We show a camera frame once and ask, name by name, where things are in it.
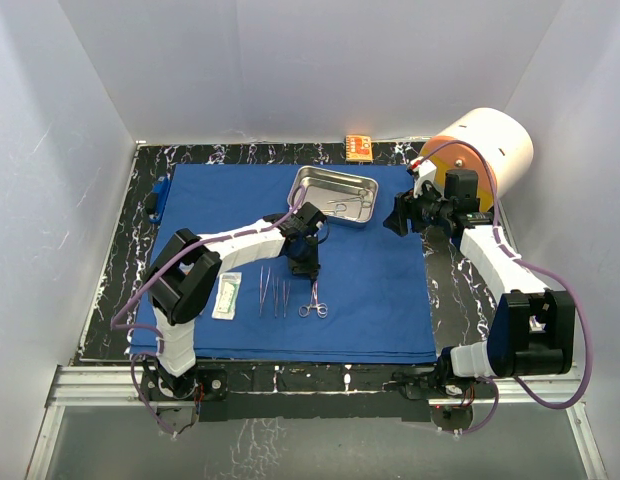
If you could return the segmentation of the steel surgical scissors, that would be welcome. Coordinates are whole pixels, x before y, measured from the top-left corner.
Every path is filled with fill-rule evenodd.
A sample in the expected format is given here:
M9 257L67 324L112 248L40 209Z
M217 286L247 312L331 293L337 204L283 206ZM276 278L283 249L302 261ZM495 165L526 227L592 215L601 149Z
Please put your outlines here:
M372 206L372 200L374 199L374 192L369 189L359 189L355 194L351 194L346 198L329 200L328 205L334 205L334 212L345 212L347 206L351 203L359 205L358 216L361 215L364 209L368 209Z

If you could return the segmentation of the steel forceps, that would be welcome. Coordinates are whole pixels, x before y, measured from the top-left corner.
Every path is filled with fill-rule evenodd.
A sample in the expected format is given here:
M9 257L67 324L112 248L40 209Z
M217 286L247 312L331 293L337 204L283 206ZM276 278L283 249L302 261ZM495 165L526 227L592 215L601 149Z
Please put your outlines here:
M289 296L290 296L290 287L291 287L291 282L288 280L284 280L282 282L282 315L284 318L287 317L287 309L288 309L288 303L289 303Z
M265 270L261 267L260 281L259 281L259 315L262 315L266 296L268 293L269 282L271 276L271 269Z
M273 317L278 318L279 315L279 300L280 300L280 278L276 276L273 280L272 295L273 295Z

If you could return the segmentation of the metal instrument tray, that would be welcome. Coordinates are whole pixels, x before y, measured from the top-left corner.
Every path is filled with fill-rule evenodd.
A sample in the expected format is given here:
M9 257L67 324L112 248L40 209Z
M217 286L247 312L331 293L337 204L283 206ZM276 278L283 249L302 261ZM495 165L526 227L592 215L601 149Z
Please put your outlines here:
M314 166L303 166L297 171L289 191L287 201L290 206L294 205L298 197L297 189L299 186L303 186L305 189L304 200L320 209L330 222L363 228L373 217L379 184L370 177ZM334 212L334 205L327 204L329 200L346 198L355 194L359 189L369 189L374 192L372 206L364 209L360 216L358 216L358 204L349 204L345 212Z

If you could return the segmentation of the steel hemostat clamp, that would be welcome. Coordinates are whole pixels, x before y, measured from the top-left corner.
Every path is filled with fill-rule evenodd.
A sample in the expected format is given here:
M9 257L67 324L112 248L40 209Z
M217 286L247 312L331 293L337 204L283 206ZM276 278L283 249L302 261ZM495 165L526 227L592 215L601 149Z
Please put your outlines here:
M310 301L307 304L301 305L298 309L298 315L301 318L306 318L311 313L315 313L321 319L328 316L328 306L324 302L319 301L318 293L318 282L314 281L311 286Z

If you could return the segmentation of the white suture packet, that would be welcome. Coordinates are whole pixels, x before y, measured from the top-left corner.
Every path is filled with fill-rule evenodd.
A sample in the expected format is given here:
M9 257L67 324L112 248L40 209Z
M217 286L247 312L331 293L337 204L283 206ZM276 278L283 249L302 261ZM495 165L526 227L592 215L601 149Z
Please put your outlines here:
M233 320L241 286L241 272L224 272L218 280L218 290L211 317L215 320Z

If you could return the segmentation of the blue surgical drape cloth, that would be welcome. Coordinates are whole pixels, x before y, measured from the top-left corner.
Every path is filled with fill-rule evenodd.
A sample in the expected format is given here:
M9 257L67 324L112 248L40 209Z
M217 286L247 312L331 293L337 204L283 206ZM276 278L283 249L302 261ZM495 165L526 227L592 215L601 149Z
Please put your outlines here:
M217 234L282 213L297 169L293 165L179 165L173 176L155 249L179 229ZM428 282L418 235L400 237L383 226L396 194L412 184L398 166L360 166L376 180L373 217L363 228L332 224L319 248L319 301L328 316L298 315L311 285L292 278L283 258L241 268L233 320L215 320L205 310L196 320L194 349L200 357L326 363L431 363L436 346L431 326ZM260 270L289 279L287 317L273 298L259 315Z

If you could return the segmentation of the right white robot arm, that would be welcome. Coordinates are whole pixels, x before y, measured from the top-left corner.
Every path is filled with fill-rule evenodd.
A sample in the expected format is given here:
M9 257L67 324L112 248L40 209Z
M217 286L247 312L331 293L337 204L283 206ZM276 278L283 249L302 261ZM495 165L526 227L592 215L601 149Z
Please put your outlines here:
M424 161L412 168L412 189L396 195L386 228L399 236L441 228L470 261L497 303L488 337L442 350L431 387L456 397L472 378L514 378L566 374L573 360L575 303L553 290L520 263L493 215L480 209L478 174L469 169L446 173L444 189L434 185L436 168Z

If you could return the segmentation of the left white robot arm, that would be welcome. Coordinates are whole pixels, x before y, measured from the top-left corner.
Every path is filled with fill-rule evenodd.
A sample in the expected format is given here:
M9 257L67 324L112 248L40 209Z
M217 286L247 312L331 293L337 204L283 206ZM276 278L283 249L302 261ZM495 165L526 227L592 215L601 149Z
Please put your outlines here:
M195 390L195 319L217 278L246 264L285 257L293 274L315 281L320 270L318 233L326 223L327 216L305 202L235 230L196 235L184 228L173 234L144 284L158 330L152 381L162 394L184 399Z

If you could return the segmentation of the small orange circuit board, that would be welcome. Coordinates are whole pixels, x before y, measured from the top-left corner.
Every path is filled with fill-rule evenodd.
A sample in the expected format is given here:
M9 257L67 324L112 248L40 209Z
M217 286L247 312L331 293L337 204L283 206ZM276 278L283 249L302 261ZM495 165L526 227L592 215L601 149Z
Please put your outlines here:
M347 162L372 163L373 142L369 136L347 135L345 137L345 159Z

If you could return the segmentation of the white cylindrical drawer container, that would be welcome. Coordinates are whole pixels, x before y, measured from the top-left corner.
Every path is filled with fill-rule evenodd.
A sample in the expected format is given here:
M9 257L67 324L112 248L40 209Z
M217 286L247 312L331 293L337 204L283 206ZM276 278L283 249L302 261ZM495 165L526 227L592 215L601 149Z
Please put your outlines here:
M480 210L485 212L493 207L493 196L481 161L487 161L497 194L502 196L528 171L534 147L518 121L499 110L482 107L471 110L430 138L419 154L429 156L437 167L434 183L440 187L451 169L476 171Z

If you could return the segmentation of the small blue plastic tool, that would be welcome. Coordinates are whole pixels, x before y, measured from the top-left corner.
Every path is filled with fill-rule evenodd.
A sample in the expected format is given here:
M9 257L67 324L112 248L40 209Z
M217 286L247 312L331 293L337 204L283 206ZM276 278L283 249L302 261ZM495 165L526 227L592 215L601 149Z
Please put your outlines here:
M161 176L153 185L145 199L144 209L151 224L159 224L162 220L167 198L171 188L171 177Z

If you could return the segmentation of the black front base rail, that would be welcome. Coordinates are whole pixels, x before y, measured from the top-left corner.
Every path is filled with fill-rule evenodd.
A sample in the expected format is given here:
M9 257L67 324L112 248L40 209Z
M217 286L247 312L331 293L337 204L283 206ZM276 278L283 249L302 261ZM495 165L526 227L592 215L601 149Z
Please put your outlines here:
M428 368L398 365L210 363L172 379L144 361L141 390L161 411L193 409L196 422L243 419L394 418L467 428L496 389L476 380L438 386Z

